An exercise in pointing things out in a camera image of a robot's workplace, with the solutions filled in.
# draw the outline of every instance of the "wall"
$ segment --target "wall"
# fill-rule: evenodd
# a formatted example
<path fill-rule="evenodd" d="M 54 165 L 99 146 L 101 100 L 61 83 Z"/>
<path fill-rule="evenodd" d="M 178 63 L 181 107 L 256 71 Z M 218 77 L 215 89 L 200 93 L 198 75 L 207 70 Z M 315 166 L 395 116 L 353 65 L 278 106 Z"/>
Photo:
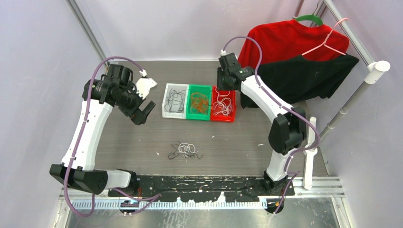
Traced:
<path fill-rule="evenodd" d="M 401 227 L 403 181 L 401 1 L 338 0 L 335 4 L 375 60 L 391 70 L 373 85 L 329 134 L 321 149 L 332 173 L 340 176 L 356 227 Z M 326 24 L 335 24 L 328 12 Z M 350 54 L 357 53 L 353 48 Z M 329 99 L 309 101 L 318 127 L 324 129 L 361 84 L 368 71 L 358 64 Z"/>
<path fill-rule="evenodd" d="M 100 61 L 63 0 L 0 1 L 0 227 L 51 227 L 84 83 Z"/>
<path fill-rule="evenodd" d="M 224 44 L 254 26 L 289 20 L 297 1 L 79 0 L 91 28 L 112 55 L 135 60 L 217 60 Z M 312 13 L 306 0 L 301 13 Z M 230 51 L 239 52 L 243 40 Z"/>

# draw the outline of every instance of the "wood grain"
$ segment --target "wood grain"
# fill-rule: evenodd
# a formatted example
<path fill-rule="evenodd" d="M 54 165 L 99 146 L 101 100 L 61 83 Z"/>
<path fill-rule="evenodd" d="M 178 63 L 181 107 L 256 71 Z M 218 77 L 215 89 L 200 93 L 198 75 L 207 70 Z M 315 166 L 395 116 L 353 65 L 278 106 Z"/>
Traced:
<path fill-rule="evenodd" d="M 139 62 L 158 86 L 142 108 L 157 106 L 146 124 L 136 126 L 117 108 L 107 120 L 96 154 L 96 168 L 127 169 L 138 174 L 163 175 L 251 175 L 260 176 L 270 162 L 270 122 L 260 109 L 242 109 L 237 94 L 235 122 L 209 122 L 162 118 L 166 83 L 215 85 L 218 62 Z M 139 77 L 138 69 L 122 62 Z M 298 105 L 306 110 L 306 103 Z M 171 143 L 192 143 L 203 158 L 168 160 Z M 303 171 L 303 153 L 295 155 L 290 170 Z M 315 156 L 314 175 L 326 175 L 320 153 Z"/>

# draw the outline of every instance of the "pink hanger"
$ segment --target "pink hanger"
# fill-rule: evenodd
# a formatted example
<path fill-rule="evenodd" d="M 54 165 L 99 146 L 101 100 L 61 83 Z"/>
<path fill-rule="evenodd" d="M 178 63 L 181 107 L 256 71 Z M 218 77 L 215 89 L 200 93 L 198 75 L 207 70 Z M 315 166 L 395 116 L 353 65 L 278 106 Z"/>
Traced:
<path fill-rule="evenodd" d="M 332 47 L 329 47 L 329 46 L 326 44 L 327 39 L 329 39 L 330 34 L 332 34 L 332 32 L 333 32 L 333 30 L 336 28 L 336 26 L 337 26 L 338 24 L 340 24 L 342 21 L 345 21 L 345 20 L 348 20 L 348 19 L 347 19 L 347 18 L 343 18 L 343 19 L 341 19 L 340 21 L 338 21 L 338 22 L 335 24 L 335 26 L 334 26 L 334 27 L 332 28 L 332 30 L 329 32 L 329 34 L 327 35 L 327 37 L 326 37 L 325 41 L 323 41 L 323 43 L 321 43 L 319 46 L 314 47 L 313 49 L 311 49 L 311 50 L 309 50 L 309 51 L 303 53 L 302 55 L 306 55 L 306 54 L 308 54 L 309 52 L 312 52 L 312 51 L 314 51 L 314 50 L 320 48 L 321 46 L 325 46 L 325 47 L 327 47 L 328 49 L 333 50 L 333 51 L 335 51 L 335 52 L 337 52 L 337 53 L 340 53 L 340 54 L 342 54 L 342 55 L 345 56 L 345 53 L 343 53 L 343 52 L 341 52 L 341 51 L 338 51 L 338 50 L 336 50 L 336 49 L 334 49 L 334 48 L 332 48 Z"/>

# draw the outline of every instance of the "plastic bin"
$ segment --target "plastic bin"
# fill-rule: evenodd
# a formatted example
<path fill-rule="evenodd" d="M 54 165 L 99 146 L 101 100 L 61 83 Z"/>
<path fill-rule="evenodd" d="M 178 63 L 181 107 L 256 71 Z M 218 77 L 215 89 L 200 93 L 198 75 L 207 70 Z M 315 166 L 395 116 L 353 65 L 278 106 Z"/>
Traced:
<path fill-rule="evenodd" d="M 211 85 L 189 85 L 188 99 L 187 99 L 187 108 L 186 108 L 186 119 L 191 120 L 210 120 L 210 111 L 211 111 Z M 205 95 L 208 98 L 208 104 L 202 104 L 202 110 L 206 109 L 205 112 L 199 112 L 199 110 L 195 109 L 195 107 L 199 104 L 192 104 L 192 94 L 196 95 Z"/>
<path fill-rule="evenodd" d="M 211 115 L 210 120 L 212 121 L 225 121 L 225 122 L 234 122 L 236 106 L 235 106 L 235 91 L 218 91 L 216 90 L 216 86 L 212 88 L 212 99 L 211 99 Z M 221 108 L 218 105 L 215 105 L 217 102 L 218 94 L 220 94 L 220 101 L 225 97 L 231 99 L 231 112 L 229 115 L 224 115 L 223 113 L 217 113 L 221 111 Z"/>
<path fill-rule="evenodd" d="M 176 91 L 174 96 L 169 96 L 170 92 Z M 186 119 L 186 107 L 188 98 L 189 85 L 188 84 L 174 84 L 167 83 L 163 97 L 163 118 Z"/>

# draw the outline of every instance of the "red shirt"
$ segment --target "red shirt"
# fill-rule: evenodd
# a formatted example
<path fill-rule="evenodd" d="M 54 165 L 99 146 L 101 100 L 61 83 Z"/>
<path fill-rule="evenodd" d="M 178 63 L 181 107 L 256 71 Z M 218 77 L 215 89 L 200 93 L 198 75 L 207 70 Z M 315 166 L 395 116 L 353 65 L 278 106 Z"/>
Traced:
<path fill-rule="evenodd" d="M 253 28 L 248 37 L 255 39 L 262 48 L 262 64 L 288 60 L 320 45 L 331 31 L 327 25 L 307 27 L 296 20 L 259 25 Z M 346 36 L 333 31 L 326 42 L 330 47 L 343 53 L 347 51 L 349 40 Z M 324 46 L 304 55 L 305 59 L 324 61 L 335 59 L 340 54 Z M 242 67 L 256 67 L 259 50 L 256 45 L 246 40 L 238 61 Z"/>

